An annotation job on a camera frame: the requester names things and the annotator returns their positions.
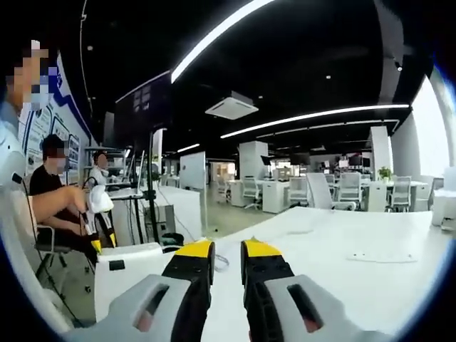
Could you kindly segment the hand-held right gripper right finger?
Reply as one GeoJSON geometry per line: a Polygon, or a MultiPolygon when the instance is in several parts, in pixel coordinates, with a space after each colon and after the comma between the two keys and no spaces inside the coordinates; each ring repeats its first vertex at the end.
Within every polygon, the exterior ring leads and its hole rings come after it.
{"type": "Polygon", "coordinates": [[[354,341],[342,303],[307,276],[297,276],[275,247],[241,242],[244,307],[251,341],[354,341]]]}

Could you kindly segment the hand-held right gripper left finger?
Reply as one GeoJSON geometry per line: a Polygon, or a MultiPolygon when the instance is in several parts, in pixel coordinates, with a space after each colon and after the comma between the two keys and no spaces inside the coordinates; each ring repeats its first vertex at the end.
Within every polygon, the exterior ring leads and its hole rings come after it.
{"type": "Polygon", "coordinates": [[[123,296],[137,304],[133,327],[148,341],[200,341],[211,305],[215,243],[178,249],[161,275],[147,276],[123,296]]]}

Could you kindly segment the person's left hand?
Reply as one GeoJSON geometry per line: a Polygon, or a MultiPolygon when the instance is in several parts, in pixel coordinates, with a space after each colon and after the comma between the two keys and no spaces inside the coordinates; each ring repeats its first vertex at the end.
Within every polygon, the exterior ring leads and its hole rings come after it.
{"type": "Polygon", "coordinates": [[[74,215],[85,214],[87,212],[86,194],[79,188],[67,186],[64,188],[68,197],[67,209],[74,215]]]}

